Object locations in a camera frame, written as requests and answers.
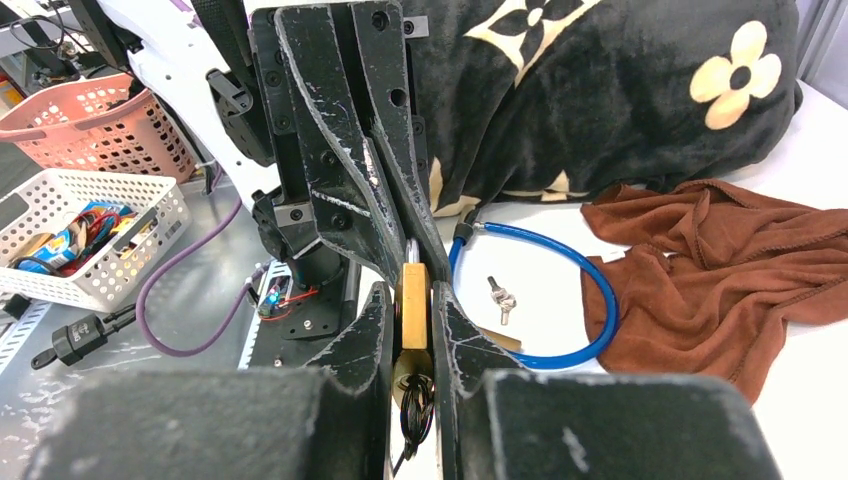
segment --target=pink basket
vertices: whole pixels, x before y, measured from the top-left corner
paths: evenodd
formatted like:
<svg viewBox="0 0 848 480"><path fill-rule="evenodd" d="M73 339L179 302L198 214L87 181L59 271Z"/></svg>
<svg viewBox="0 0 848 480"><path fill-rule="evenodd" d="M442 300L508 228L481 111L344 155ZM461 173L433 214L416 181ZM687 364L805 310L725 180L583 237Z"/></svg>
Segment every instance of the pink basket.
<svg viewBox="0 0 848 480"><path fill-rule="evenodd" d="M187 180L194 158L149 90L126 101L131 81L120 74L42 90L0 120L0 141L43 168Z"/></svg>

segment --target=white tabletop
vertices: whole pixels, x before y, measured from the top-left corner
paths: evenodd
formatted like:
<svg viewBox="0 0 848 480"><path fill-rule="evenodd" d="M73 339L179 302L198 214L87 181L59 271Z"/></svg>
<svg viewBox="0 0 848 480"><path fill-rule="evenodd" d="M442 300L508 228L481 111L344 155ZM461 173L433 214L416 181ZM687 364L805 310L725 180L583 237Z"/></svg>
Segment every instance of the white tabletop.
<svg viewBox="0 0 848 480"><path fill-rule="evenodd" d="M848 208L848 111L806 85L804 93L801 110L771 155L725 179L816 208ZM481 220L545 234L584 255L624 250L595 238L579 205L495 205L483 211ZM454 222L439 222L443 239L450 238ZM539 270L544 273L531 273ZM518 300L506 327L500 326L500 310L489 296L489 275ZM375 279L363 277L369 286ZM478 236L465 249L456 292L474 322L522 340L525 353L555 355L588 343L579 269L555 253ZM846 345L848 321L819 328L790 325L786 346L769 371L754 413L786 479L848 479ZM604 372L597 362L571 371ZM395 440L397 435L393 458L401 445ZM431 436L415 465L401 469L400 480L434 478L433 454Z"/></svg>

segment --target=silver key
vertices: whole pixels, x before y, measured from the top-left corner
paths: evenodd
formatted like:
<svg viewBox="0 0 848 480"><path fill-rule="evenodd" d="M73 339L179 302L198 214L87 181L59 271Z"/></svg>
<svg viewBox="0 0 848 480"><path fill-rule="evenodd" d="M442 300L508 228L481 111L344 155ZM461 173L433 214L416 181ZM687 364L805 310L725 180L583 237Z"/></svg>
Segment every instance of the silver key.
<svg viewBox="0 0 848 480"><path fill-rule="evenodd" d="M492 300L501 309L501 325L507 325L509 323L509 312L515 308L518 302L515 301L515 297L511 293L495 282L494 277L489 277L488 280L489 285L492 286Z"/></svg>

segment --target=blue tube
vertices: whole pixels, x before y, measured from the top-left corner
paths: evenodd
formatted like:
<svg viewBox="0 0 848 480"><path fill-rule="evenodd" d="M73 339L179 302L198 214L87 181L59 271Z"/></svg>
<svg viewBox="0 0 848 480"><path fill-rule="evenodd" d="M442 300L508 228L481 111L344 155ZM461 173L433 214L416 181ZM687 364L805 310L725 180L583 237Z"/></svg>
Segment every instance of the blue tube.
<svg viewBox="0 0 848 480"><path fill-rule="evenodd" d="M618 301L615 298L615 292L613 292L612 286L610 286L609 281L607 281L606 277L604 277L604 274L601 273L601 271L598 270L597 267L589 261L589 259L579 254L573 248L544 235L517 227L510 227L509 225L488 222L483 224L483 229L494 234L518 240L525 240L565 255L592 277L595 283L598 284L598 288L601 289L601 293L603 293L604 300L606 302L607 319L604 323L604 328L601 331L601 334L598 335L598 338L585 348L573 353L557 355L554 357L538 357L535 355L510 352L515 359L528 368L535 368L539 370L560 370L580 365L581 363L587 362L600 355L601 352L609 346L610 342L612 342L615 332L618 329ZM465 242L462 241L462 239L454 239L449 256L451 272L454 276L456 275L457 267L459 266L459 254L464 246Z"/></svg>

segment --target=black plush blanket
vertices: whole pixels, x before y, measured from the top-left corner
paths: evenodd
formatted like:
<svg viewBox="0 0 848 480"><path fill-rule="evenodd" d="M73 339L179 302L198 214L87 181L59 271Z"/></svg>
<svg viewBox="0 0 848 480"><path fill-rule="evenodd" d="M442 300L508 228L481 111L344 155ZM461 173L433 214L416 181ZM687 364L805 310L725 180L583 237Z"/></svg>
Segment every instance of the black plush blanket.
<svg viewBox="0 0 848 480"><path fill-rule="evenodd" d="M792 0L403 0L437 216L667 191L761 161L800 105Z"/></svg>

